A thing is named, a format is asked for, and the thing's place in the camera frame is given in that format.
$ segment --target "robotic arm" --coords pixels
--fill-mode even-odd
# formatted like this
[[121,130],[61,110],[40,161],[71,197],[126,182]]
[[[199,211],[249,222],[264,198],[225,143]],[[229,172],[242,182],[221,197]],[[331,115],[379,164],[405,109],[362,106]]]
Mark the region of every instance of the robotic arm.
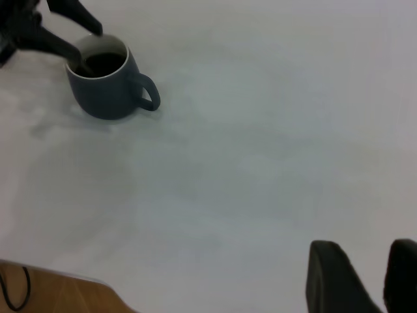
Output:
[[[35,10],[40,0],[0,0],[0,67],[17,50],[37,50],[78,62],[80,52],[41,25]],[[65,16],[95,35],[102,35],[102,24],[78,0],[47,0],[51,12]]]

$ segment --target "dark liquid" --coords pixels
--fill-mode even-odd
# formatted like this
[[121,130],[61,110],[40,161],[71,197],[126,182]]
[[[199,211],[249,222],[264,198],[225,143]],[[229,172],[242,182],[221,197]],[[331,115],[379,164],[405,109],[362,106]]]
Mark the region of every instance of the dark liquid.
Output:
[[125,56],[116,53],[92,55],[77,66],[75,73],[88,78],[106,76],[121,68],[125,60]]

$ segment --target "white surface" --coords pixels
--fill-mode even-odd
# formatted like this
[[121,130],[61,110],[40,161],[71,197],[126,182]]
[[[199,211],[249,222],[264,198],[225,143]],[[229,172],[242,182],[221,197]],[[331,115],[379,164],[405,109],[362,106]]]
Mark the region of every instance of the white surface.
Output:
[[1,70],[1,258],[142,313],[305,312],[309,244],[330,239],[381,305],[390,243],[417,238],[417,3],[83,3],[161,109],[101,123],[60,59]]

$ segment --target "black cable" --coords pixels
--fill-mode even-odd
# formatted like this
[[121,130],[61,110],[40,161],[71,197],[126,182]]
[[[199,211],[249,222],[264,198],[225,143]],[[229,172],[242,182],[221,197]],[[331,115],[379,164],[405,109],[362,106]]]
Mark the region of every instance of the black cable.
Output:
[[10,299],[8,298],[8,294],[7,294],[7,288],[6,288],[6,284],[3,281],[3,277],[1,277],[0,275],[0,285],[1,285],[1,291],[3,292],[3,296],[5,297],[6,300],[6,304],[8,306],[9,309],[11,309],[12,311],[20,311],[21,309],[23,309],[25,307],[25,305],[27,304],[29,297],[31,296],[31,277],[29,276],[29,272],[27,271],[27,268],[22,266],[23,271],[25,272],[25,276],[26,276],[26,283],[27,283],[27,291],[26,291],[26,297],[25,300],[23,300],[23,303],[18,306],[17,308],[10,302]]

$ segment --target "mug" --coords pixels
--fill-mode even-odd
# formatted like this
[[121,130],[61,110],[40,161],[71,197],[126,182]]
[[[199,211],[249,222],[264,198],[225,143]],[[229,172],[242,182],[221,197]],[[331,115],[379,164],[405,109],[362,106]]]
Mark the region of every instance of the mug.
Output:
[[[137,108],[158,109],[161,99],[155,83],[139,72],[129,47],[123,41],[111,35],[89,35],[74,45],[81,52],[82,59],[101,53],[116,53],[126,58],[118,70],[98,78],[80,76],[76,74],[78,64],[66,64],[72,92],[84,111],[99,119],[121,119]],[[151,101],[142,97],[143,88]]]

